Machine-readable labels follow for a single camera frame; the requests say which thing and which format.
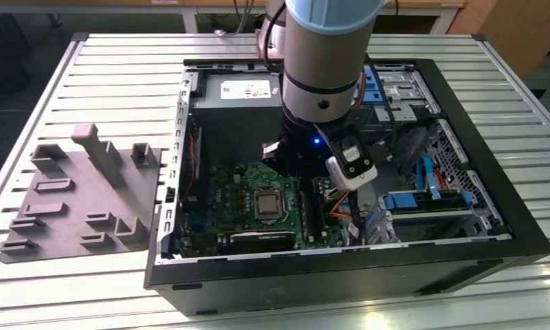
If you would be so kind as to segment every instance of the black cable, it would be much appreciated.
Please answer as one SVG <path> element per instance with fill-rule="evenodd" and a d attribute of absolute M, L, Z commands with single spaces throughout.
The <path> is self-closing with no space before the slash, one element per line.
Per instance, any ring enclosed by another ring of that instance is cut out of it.
<path fill-rule="evenodd" d="M 271 22 L 270 22 L 270 26 L 267 27 L 267 31 L 266 31 L 266 40 L 264 40 L 264 59 L 266 59 L 266 65 L 267 67 L 270 67 L 270 39 L 272 38 L 272 30 L 274 30 L 274 26 L 276 26 L 276 21 L 279 20 L 279 17 L 282 16 L 282 13 L 286 10 L 286 2 L 282 5 L 282 7 L 279 8 Z"/>
<path fill-rule="evenodd" d="M 396 116 L 394 115 L 392 111 L 392 105 L 390 104 L 390 100 L 387 99 L 387 94 L 386 94 L 386 88 L 384 88 L 384 83 L 382 82 L 382 78 L 379 77 L 379 73 L 376 70 L 376 65 L 374 64 L 374 61 L 370 57 L 370 54 L 366 54 L 366 60 L 367 64 L 371 67 L 371 71 L 374 73 L 374 77 L 376 77 L 378 83 L 379 83 L 379 93 L 382 94 L 382 100 L 384 101 L 384 107 L 387 111 L 387 115 L 390 117 L 390 123 L 392 125 L 392 140 L 391 140 L 391 147 L 396 146 L 396 141 L 398 141 L 398 123 L 396 123 Z"/>
<path fill-rule="evenodd" d="M 246 11 L 243 13 L 243 21 L 240 22 L 239 29 L 235 32 L 235 34 L 239 34 L 244 31 L 246 25 L 247 25 L 247 19 L 250 18 L 251 11 L 254 10 L 254 7 L 255 7 L 255 0 L 251 0 L 251 1 L 247 0 Z"/>
<path fill-rule="evenodd" d="M 239 11 L 239 3 L 238 3 L 238 0 L 232 0 L 232 2 L 235 2 L 235 11 L 238 12 L 239 24 L 240 24 L 242 18 L 240 18 L 240 11 Z"/>
<path fill-rule="evenodd" d="M 352 222 L 355 226 L 359 228 L 359 237 L 356 238 L 356 242 L 352 241 L 350 245 L 360 245 L 362 244 L 362 237 L 364 235 L 364 220 L 362 218 L 362 210 L 359 209 L 359 191 L 352 191 L 350 193 L 350 196 L 347 198 L 347 201 L 350 203 L 350 210 L 351 210 L 351 216 L 352 216 Z"/>
<path fill-rule="evenodd" d="M 231 16 L 230 14 L 226 14 L 224 16 L 216 15 L 216 14 L 204 14 L 208 19 L 211 20 L 211 25 L 214 29 L 223 29 L 227 30 L 227 25 L 224 25 L 223 23 L 220 23 L 219 19 L 226 19 L 228 16 Z"/>

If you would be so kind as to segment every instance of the red cable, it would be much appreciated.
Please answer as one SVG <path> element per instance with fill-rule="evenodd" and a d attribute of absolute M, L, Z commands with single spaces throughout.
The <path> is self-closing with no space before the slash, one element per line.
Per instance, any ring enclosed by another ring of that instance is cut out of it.
<path fill-rule="evenodd" d="M 351 219 L 351 220 L 352 220 L 352 215 L 351 215 L 350 213 L 344 213 L 344 212 L 342 212 L 342 213 L 334 213 L 332 216 L 334 216 L 334 217 L 339 217 L 339 218 L 347 218 L 347 219 Z"/>
<path fill-rule="evenodd" d="M 438 169 L 435 169 L 434 172 L 435 172 L 435 174 L 439 178 L 439 183 L 440 183 L 442 189 L 448 189 L 450 186 L 447 185 L 447 181 L 443 177 L 443 174 L 440 173 L 440 171 Z"/>
<path fill-rule="evenodd" d="M 190 191 L 192 190 L 194 182 L 196 180 L 196 158 L 195 158 L 195 155 L 194 155 L 194 135 L 192 135 L 192 132 L 190 132 L 190 158 L 192 159 L 192 180 L 190 181 L 190 185 L 188 185 L 187 190 L 186 190 L 184 199 L 188 196 Z"/>

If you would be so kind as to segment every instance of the blue drive bracket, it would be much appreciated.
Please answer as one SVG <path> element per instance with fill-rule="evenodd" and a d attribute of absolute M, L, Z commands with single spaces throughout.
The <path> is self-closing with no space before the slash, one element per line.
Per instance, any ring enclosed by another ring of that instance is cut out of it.
<path fill-rule="evenodd" d="M 471 208 L 475 204 L 472 193 L 468 190 L 463 190 L 462 197 L 463 197 L 463 200 L 466 201 L 467 207 Z"/>
<path fill-rule="evenodd" d="M 367 65 L 364 69 L 367 75 L 367 83 L 363 105 L 384 105 L 384 100 L 382 99 L 382 94 L 379 92 L 380 82 L 376 80 L 376 77 L 374 76 L 371 67 Z M 355 97 L 358 97 L 358 95 L 359 90 L 355 90 Z"/>
<path fill-rule="evenodd" d="M 386 208 L 388 210 L 418 208 L 419 203 L 412 192 L 399 192 L 384 197 Z"/>

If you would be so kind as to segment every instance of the wire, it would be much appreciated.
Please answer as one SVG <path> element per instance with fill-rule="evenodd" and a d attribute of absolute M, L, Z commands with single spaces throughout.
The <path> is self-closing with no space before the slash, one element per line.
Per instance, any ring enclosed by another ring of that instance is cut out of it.
<path fill-rule="evenodd" d="M 435 176 L 435 179 L 436 179 L 436 182 L 438 182 L 438 185 L 439 185 L 439 189 L 446 189 L 444 185 L 443 185 L 443 181 L 440 180 L 439 174 L 436 172 L 434 172 L 432 174 Z M 427 189 L 427 188 L 428 188 L 428 177 L 424 177 L 424 189 Z"/>
<path fill-rule="evenodd" d="M 246 4 L 246 12 L 243 14 L 243 20 L 240 22 L 238 31 L 235 32 L 235 36 L 242 33 L 246 29 L 246 25 L 247 25 L 247 20 L 250 19 L 250 14 L 251 11 L 254 10 L 255 7 L 255 0 L 251 0 L 251 4 L 250 4 L 250 0 L 247 0 L 247 4 Z"/>
<path fill-rule="evenodd" d="M 348 192 L 346 192 L 346 194 L 342 196 L 342 198 L 339 199 L 339 202 L 338 202 L 338 204 L 335 205 L 335 207 L 332 208 L 332 211 L 331 211 L 331 216 L 334 217 L 334 214 L 336 213 L 336 211 L 338 211 L 338 209 L 339 209 L 339 207 L 340 207 L 340 204 L 343 203 L 343 201 L 347 199 L 347 197 L 350 196 L 350 193 Z"/>
<path fill-rule="evenodd" d="M 208 17 L 208 19 L 211 20 L 212 24 L 215 24 L 215 25 L 222 25 L 219 19 L 226 19 L 226 18 L 230 16 L 230 14 L 226 14 L 226 15 L 223 15 L 223 16 L 220 16 L 220 15 L 218 15 L 218 14 L 204 14 L 204 15 Z"/>
<path fill-rule="evenodd" d="M 291 217 L 291 212 L 286 211 L 286 218 L 284 218 L 284 220 L 282 220 L 282 223 L 284 223 L 287 221 L 287 218 L 290 218 L 290 217 Z"/>
<path fill-rule="evenodd" d="M 286 10 L 286 2 L 282 5 L 282 7 L 278 9 L 278 12 L 270 22 L 270 26 L 267 26 L 267 31 L 266 31 L 266 40 L 264 40 L 264 59 L 266 59 L 266 65 L 270 67 L 270 39 L 272 38 L 272 31 L 274 31 L 274 26 L 276 26 L 276 21 L 279 20 L 279 17 L 282 16 L 282 13 Z"/>
<path fill-rule="evenodd" d="M 350 111 L 356 111 L 362 107 L 362 104 L 364 102 L 366 98 L 366 85 L 367 85 L 367 74 L 366 74 L 366 68 L 362 72 L 362 76 L 359 79 L 359 95 L 358 95 L 358 100 L 355 101 L 354 105 L 350 108 Z"/>
<path fill-rule="evenodd" d="M 442 189 L 450 189 L 450 185 L 447 184 L 447 180 L 444 179 L 443 173 L 435 169 L 435 175 L 438 176 L 438 181 L 440 183 Z"/>
<path fill-rule="evenodd" d="M 190 194 L 190 191 L 192 190 L 194 182 L 196 180 L 196 157 L 194 155 L 194 135 L 192 132 L 190 132 L 190 158 L 192 159 L 192 179 L 190 181 L 190 185 L 186 190 L 186 195 L 182 201 L 184 201 L 186 197 Z"/>
<path fill-rule="evenodd" d="M 371 67 L 371 71 L 374 73 L 374 77 L 378 80 L 379 83 L 379 93 L 382 94 L 382 100 L 384 101 L 384 107 L 386 107 L 386 111 L 387 111 L 387 115 L 390 116 L 390 123 L 392 125 L 392 140 L 391 140 L 391 146 L 396 146 L 396 141 L 398 141 L 398 123 L 396 123 L 396 116 L 394 115 L 392 112 L 392 106 L 390 104 L 390 100 L 387 99 L 387 94 L 386 94 L 386 88 L 384 88 L 384 84 L 382 82 L 382 78 L 379 77 L 379 73 L 376 70 L 376 65 L 374 64 L 374 61 L 370 57 L 370 54 L 366 53 L 366 59 L 367 59 L 367 64 Z"/>
<path fill-rule="evenodd" d="M 239 11 L 239 3 L 238 3 L 238 0 L 232 0 L 232 2 L 235 2 L 235 12 L 238 12 L 239 24 L 240 24 L 242 18 L 240 18 L 240 11 Z"/>
<path fill-rule="evenodd" d="M 334 216 L 334 217 L 339 217 L 339 218 L 347 218 L 347 219 L 351 219 L 352 220 L 352 215 L 350 214 L 350 213 L 334 213 L 334 214 L 331 214 L 331 216 Z"/>
<path fill-rule="evenodd" d="M 235 33 L 226 32 L 224 30 L 216 30 L 214 33 L 216 33 L 219 36 L 236 36 L 236 35 L 239 35 L 239 33 L 242 33 L 244 28 L 246 28 L 247 19 L 250 18 L 250 14 L 251 14 L 251 11 L 252 11 L 254 7 L 255 7 L 255 0 L 251 0 L 251 1 L 247 0 L 246 10 L 243 12 L 243 18 L 240 18 L 240 16 L 239 16 L 239 21 L 240 22 L 239 22 L 239 27 L 238 27 L 238 30 L 235 31 Z M 238 5 L 236 1 L 235 1 L 235 10 L 238 11 L 238 15 L 240 15 L 239 5 Z"/>

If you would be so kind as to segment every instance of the aluminum slotted table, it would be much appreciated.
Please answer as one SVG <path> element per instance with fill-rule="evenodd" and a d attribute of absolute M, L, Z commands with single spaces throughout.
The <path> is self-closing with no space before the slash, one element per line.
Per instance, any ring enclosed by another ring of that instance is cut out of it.
<path fill-rule="evenodd" d="M 256 57 L 255 35 L 91 34 L 63 56 L 0 172 L 0 243 L 34 177 L 39 144 L 79 149 L 95 122 L 119 149 L 170 149 L 186 58 Z M 376 35 L 370 54 L 434 58 L 550 238 L 550 115 L 490 43 L 471 36 Z M 167 163 L 164 153 L 162 162 Z M 158 199 L 164 198 L 162 169 Z M 147 251 L 0 263 L 0 327 L 103 329 L 167 325 L 220 329 L 550 329 L 550 256 L 454 294 L 187 318 L 143 288 Z"/>

